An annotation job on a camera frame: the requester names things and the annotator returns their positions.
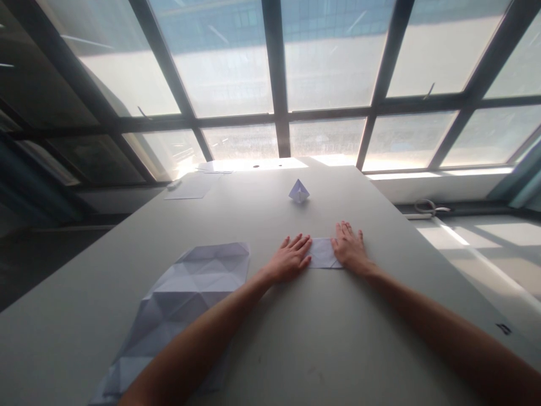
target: cable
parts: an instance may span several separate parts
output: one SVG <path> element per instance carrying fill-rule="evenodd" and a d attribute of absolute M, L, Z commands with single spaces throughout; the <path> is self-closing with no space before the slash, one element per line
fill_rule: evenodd
<path fill-rule="evenodd" d="M 430 209 L 421 209 L 419 207 L 420 204 L 427 204 Z M 444 207 L 444 206 L 436 206 L 436 204 L 432 200 L 428 199 L 419 199 L 415 202 L 413 205 L 414 209 L 417 210 L 419 213 L 427 213 L 430 214 L 432 217 L 436 216 L 438 211 L 451 211 L 450 208 Z"/>

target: window pane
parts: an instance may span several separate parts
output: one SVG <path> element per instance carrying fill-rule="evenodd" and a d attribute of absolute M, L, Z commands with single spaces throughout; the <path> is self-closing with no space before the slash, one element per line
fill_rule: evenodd
<path fill-rule="evenodd" d="M 485 98 L 541 94 L 541 12 L 503 65 Z"/>
<path fill-rule="evenodd" d="M 324 162 L 355 165 L 365 121 L 358 118 L 292 122 L 289 124 L 291 156 L 326 156 Z"/>
<path fill-rule="evenodd" d="M 192 130 L 124 134 L 124 138 L 159 182 L 179 179 L 206 162 Z"/>
<path fill-rule="evenodd" d="M 0 16 L 2 99 L 39 129 L 97 124 L 3 3 Z"/>
<path fill-rule="evenodd" d="M 179 113 L 128 0 L 37 0 L 119 116 Z"/>
<path fill-rule="evenodd" d="M 541 123 L 541 106 L 476 110 L 442 166 L 504 164 Z"/>
<path fill-rule="evenodd" d="M 74 177 L 65 167 L 63 167 L 46 149 L 32 141 L 17 141 L 17 144 L 24 149 L 28 155 L 39 162 L 51 175 L 61 181 L 66 186 L 79 184 L 79 180 Z"/>
<path fill-rule="evenodd" d="M 260 0 L 150 0 L 198 117 L 273 113 Z"/>
<path fill-rule="evenodd" d="M 10 131 L 21 131 L 21 127 L 0 110 L 0 130 L 9 133 Z"/>
<path fill-rule="evenodd" d="M 274 124 L 203 129 L 216 160 L 278 158 Z"/>
<path fill-rule="evenodd" d="M 460 92 L 509 0 L 415 0 L 388 97 Z"/>
<path fill-rule="evenodd" d="M 456 112 L 378 117 L 362 170 L 427 167 L 455 117 Z"/>
<path fill-rule="evenodd" d="M 107 135 L 47 140 L 94 183 L 144 182 L 128 158 Z"/>
<path fill-rule="evenodd" d="M 370 105 L 393 5 L 282 2 L 289 111 Z"/>

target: sheet of paper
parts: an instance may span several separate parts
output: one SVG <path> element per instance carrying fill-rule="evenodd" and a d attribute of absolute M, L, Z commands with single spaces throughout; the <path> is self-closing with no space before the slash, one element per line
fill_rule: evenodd
<path fill-rule="evenodd" d="M 307 255 L 312 256 L 308 268 L 343 268 L 334 256 L 331 239 L 312 239 Z"/>
<path fill-rule="evenodd" d="M 141 301 L 134 324 L 90 405 L 116 404 L 139 373 L 177 334 L 246 282 L 245 242 L 195 247 L 184 253 Z M 222 387 L 228 350 L 198 393 Z"/>
<path fill-rule="evenodd" d="M 186 179 L 181 179 L 174 190 L 168 191 L 165 200 L 203 198 L 222 176 L 222 173 L 191 174 Z"/>

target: white tabletop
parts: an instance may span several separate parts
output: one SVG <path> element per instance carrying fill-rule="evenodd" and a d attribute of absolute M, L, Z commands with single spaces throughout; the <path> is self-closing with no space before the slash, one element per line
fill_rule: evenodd
<path fill-rule="evenodd" d="M 288 198 L 301 179 L 310 198 Z M 246 241 L 249 277 L 286 235 L 329 237 L 349 220 L 370 256 L 537 370 L 541 357 L 355 167 L 235 172 L 203 199 L 164 191 L 0 314 L 0 403 L 84 405 L 138 303 L 198 245 Z M 193 404 L 471 404 L 476 400 L 363 281 L 309 270 L 273 288 L 233 342 L 224 388 Z"/>

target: stack of paper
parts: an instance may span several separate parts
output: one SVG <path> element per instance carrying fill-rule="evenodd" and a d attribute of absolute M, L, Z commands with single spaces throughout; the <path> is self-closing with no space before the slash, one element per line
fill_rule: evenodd
<path fill-rule="evenodd" d="M 182 255 L 141 301 L 130 334 L 90 404 L 116 404 L 177 334 L 246 281 L 249 258 L 245 242 L 200 246 Z M 226 366 L 227 353 L 199 391 L 220 389 Z"/>

